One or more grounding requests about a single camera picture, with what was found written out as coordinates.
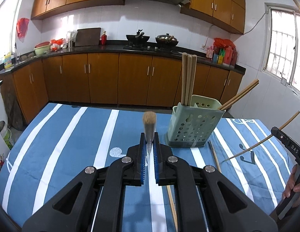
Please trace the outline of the right hand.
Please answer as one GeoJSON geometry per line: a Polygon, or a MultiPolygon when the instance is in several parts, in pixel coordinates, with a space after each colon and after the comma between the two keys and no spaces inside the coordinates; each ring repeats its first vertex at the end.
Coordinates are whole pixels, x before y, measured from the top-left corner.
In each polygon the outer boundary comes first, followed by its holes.
{"type": "MultiPolygon", "coordinates": [[[[294,191],[295,193],[300,193],[300,183],[296,184],[296,180],[295,180],[296,171],[297,171],[297,165],[294,165],[291,171],[291,175],[289,176],[289,179],[286,183],[286,188],[282,193],[282,199],[290,197],[291,191],[294,191]]],[[[299,205],[300,205],[300,195],[298,199],[295,201],[295,203],[293,204],[293,207],[297,207],[299,205]]]]}

